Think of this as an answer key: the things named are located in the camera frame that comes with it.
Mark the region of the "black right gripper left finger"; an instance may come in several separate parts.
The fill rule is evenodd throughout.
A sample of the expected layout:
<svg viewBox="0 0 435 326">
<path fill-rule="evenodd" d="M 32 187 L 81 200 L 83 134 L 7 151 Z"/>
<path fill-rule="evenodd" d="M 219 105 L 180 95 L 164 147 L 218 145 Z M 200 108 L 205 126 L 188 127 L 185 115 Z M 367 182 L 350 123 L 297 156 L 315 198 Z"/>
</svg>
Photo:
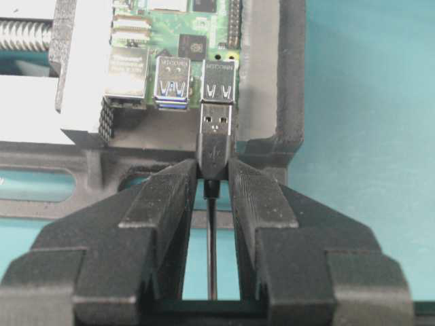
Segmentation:
<svg viewBox="0 0 435 326">
<path fill-rule="evenodd" d="M 1 281 L 2 325 L 138 325 L 182 296 L 196 162 L 46 225 Z"/>
</svg>

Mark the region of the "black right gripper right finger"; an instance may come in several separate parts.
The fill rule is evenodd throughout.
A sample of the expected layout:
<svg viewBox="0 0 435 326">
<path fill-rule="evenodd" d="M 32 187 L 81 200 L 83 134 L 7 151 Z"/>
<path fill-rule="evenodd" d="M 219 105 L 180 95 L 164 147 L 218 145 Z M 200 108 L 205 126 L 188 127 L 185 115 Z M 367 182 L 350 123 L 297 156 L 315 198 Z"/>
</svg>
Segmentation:
<svg viewBox="0 0 435 326">
<path fill-rule="evenodd" d="M 400 264 L 372 230 L 237 159 L 228 182 L 244 299 L 269 325 L 412 325 Z"/>
</svg>

